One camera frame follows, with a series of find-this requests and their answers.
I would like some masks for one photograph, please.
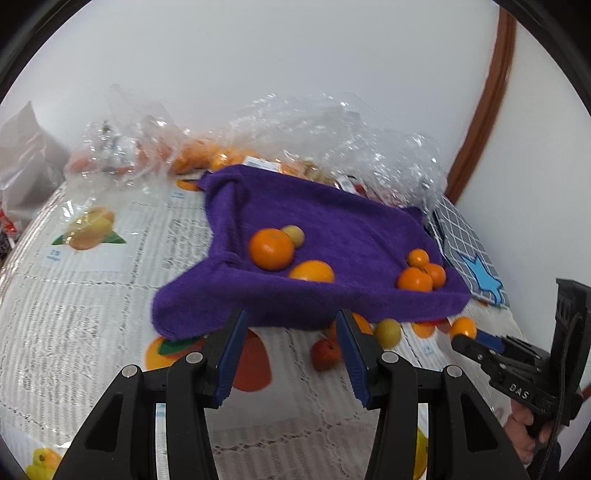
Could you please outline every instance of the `small yellow fruit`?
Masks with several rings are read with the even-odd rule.
[[[394,348],[402,338],[402,327],[394,319],[384,319],[378,323],[374,335],[382,348]]]
[[[53,480],[56,474],[55,468],[44,468],[39,465],[29,465],[25,469],[25,473],[30,480]]]
[[[421,429],[417,428],[417,449],[414,454],[414,472],[413,480],[421,478],[427,469],[428,438]]]
[[[65,239],[74,250],[90,250],[102,242],[113,231],[113,224],[100,217],[85,228],[66,233]]]
[[[297,225],[288,225],[281,229],[282,232],[287,233],[287,236],[294,242],[296,248],[301,247],[304,244],[306,238],[304,231]]]
[[[60,462],[61,456],[59,453],[50,448],[38,448],[33,451],[33,465],[56,469]]]

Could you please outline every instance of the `clear plastic bag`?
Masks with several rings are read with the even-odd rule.
[[[0,129],[0,259],[63,182],[31,103]]]
[[[271,95],[254,102],[227,128],[202,140],[212,152],[209,167],[263,159],[279,165],[263,163],[262,168],[386,205],[432,212],[447,184],[436,160],[437,144],[418,134],[395,132],[386,117],[357,97],[343,98]]]
[[[118,206],[163,202],[167,173],[187,142],[159,103],[119,86],[109,103],[113,118],[89,124],[64,168],[63,233],[54,245],[88,250],[121,242],[113,230]]]

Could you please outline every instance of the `orange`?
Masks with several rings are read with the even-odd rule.
[[[423,267],[429,263],[429,255],[425,250],[415,248],[407,257],[407,264],[409,267]]]
[[[318,281],[324,283],[334,283],[335,272],[330,265],[320,260],[308,260],[294,267],[289,278],[294,280]]]
[[[403,290],[429,292],[433,290],[433,279],[417,267],[408,267],[398,277],[396,286]]]
[[[252,236],[248,252],[257,267],[274,272],[291,265],[296,248],[287,233],[277,228],[264,228]]]
[[[434,263],[428,263],[427,265],[424,265],[421,270],[433,279],[433,288],[441,288],[445,285],[447,280],[445,268]]]
[[[188,190],[190,192],[200,192],[201,189],[199,185],[197,185],[193,181],[186,181],[186,180],[177,180],[177,187],[183,190]]]
[[[218,150],[219,147],[215,143],[190,140],[174,160],[172,171],[173,173],[187,173],[194,168],[209,168],[212,157]]]
[[[221,170],[224,167],[232,165],[232,157],[235,153],[233,148],[222,148],[212,158],[210,168],[213,171]]]
[[[449,329],[449,336],[454,338],[456,335],[466,335],[470,338],[476,338],[478,328],[474,320],[468,317],[459,317],[453,322],[452,327]]]
[[[410,325],[419,338],[429,338],[435,331],[435,325],[429,322],[411,323]]]
[[[359,330],[361,330],[361,333],[367,333],[368,335],[374,334],[374,330],[371,328],[369,322],[365,320],[359,313],[353,312],[353,318],[357,322],[357,326],[359,327]],[[333,323],[330,324],[328,336],[329,338],[336,340],[336,320],[333,320]]]
[[[230,165],[240,165],[246,157],[258,157],[254,150],[238,150],[236,147],[222,148],[212,158],[211,169],[221,170]]]

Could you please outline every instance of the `human hand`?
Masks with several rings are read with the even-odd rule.
[[[520,403],[511,400],[511,415],[505,423],[505,433],[510,438],[517,455],[524,464],[529,464],[536,454],[536,441],[527,433],[527,426],[534,422],[534,415],[531,410]],[[544,425],[538,441],[544,445],[550,438],[552,432],[552,422]]]

